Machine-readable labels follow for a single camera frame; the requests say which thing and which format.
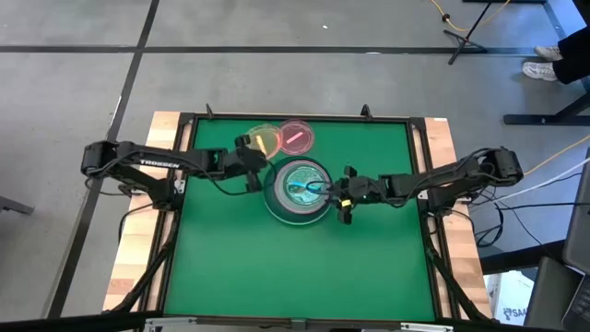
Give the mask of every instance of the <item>pant leg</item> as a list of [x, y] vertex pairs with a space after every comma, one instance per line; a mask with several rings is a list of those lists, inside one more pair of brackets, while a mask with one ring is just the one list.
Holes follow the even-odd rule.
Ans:
[[557, 79], [564, 84], [570, 84], [580, 78], [590, 76], [590, 51], [577, 53], [553, 62], [553, 70]]
[[576, 31], [570, 37], [561, 40], [558, 45], [564, 58], [576, 56], [578, 53], [590, 53], [590, 28]]

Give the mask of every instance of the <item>yellow petri dish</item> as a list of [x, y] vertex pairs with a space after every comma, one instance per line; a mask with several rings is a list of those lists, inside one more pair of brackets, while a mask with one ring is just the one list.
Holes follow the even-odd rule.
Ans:
[[246, 135], [250, 137], [248, 148], [262, 151], [268, 160], [275, 157], [280, 151], [282, 134], [280, 129], [274, 125], [257, 125], [248, 130]]

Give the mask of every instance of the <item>black floor stripe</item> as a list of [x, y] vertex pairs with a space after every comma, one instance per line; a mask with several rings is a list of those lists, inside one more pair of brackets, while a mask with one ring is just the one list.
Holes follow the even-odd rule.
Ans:
[[543, 8], [545, 8], [545, 12], [549, 17], [549, 22], [551, 22], [551, 25], [553, 26], [553, 29], [555, 30], [555, 33], [557, 33], [558, 37], [560, 37], [561, 40], [567, 37], [565, 31], [563, 30], [563, 26], [561, 25], [560, 21], [557, 19], [557, 15], [555, 15], [555, 12], [553, 11], [553, 7], [551, 6], [551, 4], [549, 2], [546, 2], [545, 5], [543, 5]]
[[[342, 54], [453, 54], [454, 47], [371, 47], [371, 46], [69, 46], [7, 45], [0, 53], [342, 53]], [[490, 47], [487, 54], [529, 56], [530, 47]]]
[[0, 53], [133, 53], [135, 46], [117, 45], [5, 45]]
[[[455, 47], [362, 46], [148, 46], [144, 53], [351, 53], [351, 54], [453, 54]], [[472, 50], [465, 48], [465, 53]], [[534, 55], [532, 48], [490, 47], [486, 54]]]
[[[137, 46], [135, 48], [136, 52], [133, 59], [131, 60], [131, 65], [129, 66], [129, 70], [125, 78], [123, 90], [121, 91], [120, 100], [117, 105], [115, 115], [112, 119], [111, 127], [107, 133], [107, 139], [114, 140], [119, 134], [125, 108], [129, 102], [129, 96], [131, 95], [131, 90], [136, 80], [137, 70], [139, 69], [139, 65], [141, 63], [141, 57], [143, 55], [141, 49], [143, 49], [148, 42], [148, 36], [154, 22], [154, 17], [156, 16], [156, 12], [158, 10], [158, 4], [159, 0], [152, 0], [149, 6], [146, 22], [144, 24], [144, 28], [141, 31], [139, 41], [137, 42]], [[50, 296], [53, 297], [51, 298], [51, 304], [49, 304], [50, 306], [47, 314], [48, 318], [57, 318], [62, 315], [65, 301], [67, 299], [67, 294], [72, 284], [74, 275], [76, 274], [77, 263], [82, 253], [84, 242], [86, 241], [86, 237], [88, 235], [90, 223], [92, 222], [92, 216], [99, 201], [99, 195], [97, 192], [100, 190], [101, 186], [102, 181], [92, 181], [93, 190], [88, 193], [86, 201], [78, 211], [77, 225], [73, 230], [73, 241], [69, 245], [69, 250], [66, 253], [66, 259], [64, 263], [60, 266], [61, 269], [58, 272], [59, 280], [57, 281], [57, 285], [54, 287], [54, 294], [50, 294]]]

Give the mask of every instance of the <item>petri dish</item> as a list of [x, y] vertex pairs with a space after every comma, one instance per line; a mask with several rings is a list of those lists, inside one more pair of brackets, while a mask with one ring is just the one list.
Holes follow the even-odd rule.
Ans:
[[250, 137], [250, 144], [247, 147], [262, 151], [268, 160], [280, 151], [282, 135], [275, 125], [258, 125], [248, 130], [246, 135]]
[[312, 127], [302, 120], [288, 120], [280, 126], [281, 149], [288, 155], [298, 156], [310, 150], [315, 136]]
[[301, 226], [316, 222], [327, 213], [330, 205], [326, 203], [325, 191], [331, 179], [322, 165], [298, 156], [279, 161], [275, 168], [276, 178], [268, 172], [264, 190], [266, 207], [275, 218]]

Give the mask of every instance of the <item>sneaker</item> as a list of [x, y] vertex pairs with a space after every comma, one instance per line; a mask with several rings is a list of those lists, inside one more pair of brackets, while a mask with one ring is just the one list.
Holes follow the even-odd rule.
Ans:
[[525, 63], [523, 65], [523, 73], [528, 77], [544, 79], [548, 82], [557, 80], [557, 76], [555, 76], [555, 72], [553, 71], [553, 64]]
[[535, 47], [535, 53], [548, 61], [560, 61], [563, 59], [561, 56], [561, 51], [559, 46], [550, 46], [550, 47]]

